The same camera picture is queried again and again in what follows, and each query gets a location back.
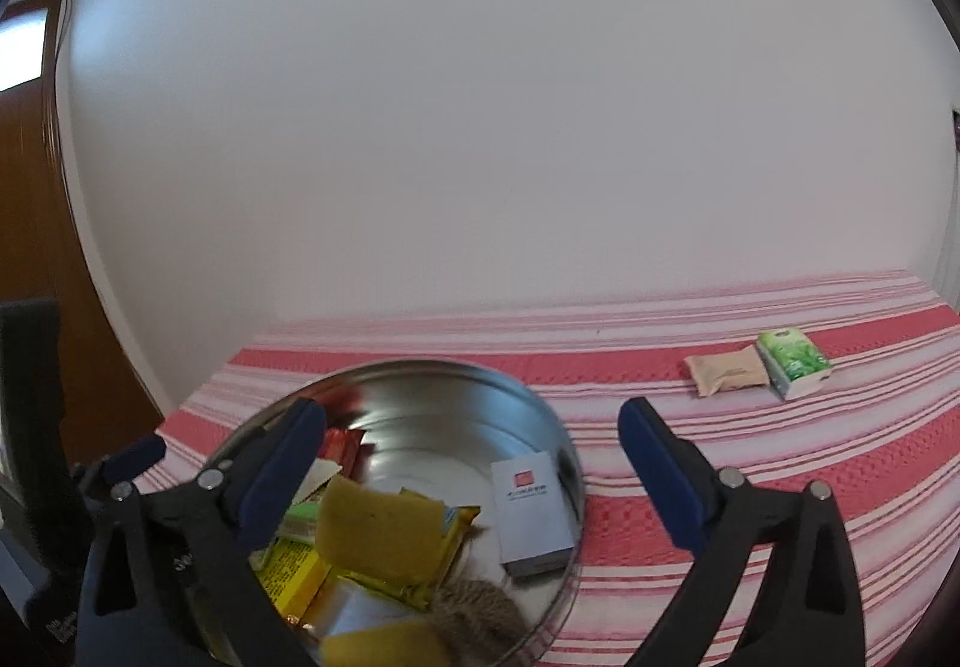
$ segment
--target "table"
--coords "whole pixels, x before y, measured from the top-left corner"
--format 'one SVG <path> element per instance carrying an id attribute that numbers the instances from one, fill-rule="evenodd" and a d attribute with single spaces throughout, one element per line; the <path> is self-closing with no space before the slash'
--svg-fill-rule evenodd
<path id="1" fill-rule="evenodd" d="M 683 358 L 800 326 L 836 365 L 784 404 L 768 389 L 698 399 Z M 454 357 L 509 373 L 563 419 L 587 484 L 583 577 L 548 665 L 622 665 L 690 567 L 635 478 L 616 413 L 648 397 L 715 466 L 837 495 L 863 596 L 868 664 L 890 659 L 960 546 L 960 322 L 902 271 L 635 301 L 431 317 L 304 320 L 254 339 L 160 427 L 144 491 L 196 474 L 234 428 L 320 375 L 384 357 Z M 769 549 L 757 550 L 704 664 L 736 643 Z"/>

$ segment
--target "wooden door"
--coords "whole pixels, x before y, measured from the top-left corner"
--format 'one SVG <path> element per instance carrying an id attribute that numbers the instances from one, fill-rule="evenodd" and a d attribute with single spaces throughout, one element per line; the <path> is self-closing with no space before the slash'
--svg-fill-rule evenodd
<path id="1" fill-rule="evenodd" d="M 61 0 L 21 2 L 2 21 L 43 10 L 40 76 L 0 91 L 0 301 L 59 301 L 64 450 L 93 461 L 154 430 L 160 413 L 107 321 L 74 226 L 56 127 Z"/>

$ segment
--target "beige packet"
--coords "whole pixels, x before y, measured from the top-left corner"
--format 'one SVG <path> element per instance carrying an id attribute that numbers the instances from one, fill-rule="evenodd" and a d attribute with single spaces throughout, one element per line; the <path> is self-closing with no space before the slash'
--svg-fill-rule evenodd
<path id="1" fill-rule="evenodd" d="M 751 386 L 769 386 L 770 375 L 763 365 L 757 348 L 750 345 L 734 353 L 714 356 L 689 356 L 685 359 L 690 376 L 697 384 L 697 393 L 709 396 L 719 390 L 746 389 Z"/>

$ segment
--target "green and white box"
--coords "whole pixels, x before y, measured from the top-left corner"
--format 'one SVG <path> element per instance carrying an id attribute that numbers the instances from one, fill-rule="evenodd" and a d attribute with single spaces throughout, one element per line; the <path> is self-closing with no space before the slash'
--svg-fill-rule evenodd
<path id="1" fill-rule="evenodd" d="M 765 331 L 757 338 L 770 380 L 787 401 L 801 399 L 824 387 L 832 364 L 800 329 Z"/>

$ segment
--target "silver bolt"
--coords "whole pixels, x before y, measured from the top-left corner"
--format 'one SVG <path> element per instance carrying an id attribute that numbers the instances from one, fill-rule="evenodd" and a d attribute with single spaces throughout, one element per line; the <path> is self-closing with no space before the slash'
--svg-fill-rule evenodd
<path id="1" fill-rule="evenodd" d="M 110 499 L 114 502 L 123 502 L 131 493 L 133 493 L 133 484 L 128 480 L 122 480 L 110 489 Z"/>
<path id="2" fill-rule="evenodd" d="M 833 495 L 833 491 L 830 490 L 830 486 L 824 483 L 822 480 L 813 480 L 813 483 L 810 483 L 810 493 L 821 502 L 823 502 L 824 499 L 829 499 Z"/>
<path id="3" fill-rule="evenodd" d="M 197 475 L 197 485 L 206 491 L 212 491 L 224 482 L 224 473 L 219 469 L 205 469 Z"/>
<path id="4" fill-rule="evenodd" d="M 727 488 L 740 488 L 743 483 L 747 482 L 747 479 L 743 477 L 743 473 L 736 468 L 736 466 L 725 466 L 718 473 L 720 482 L 723 485 L 726 485 Z"/>

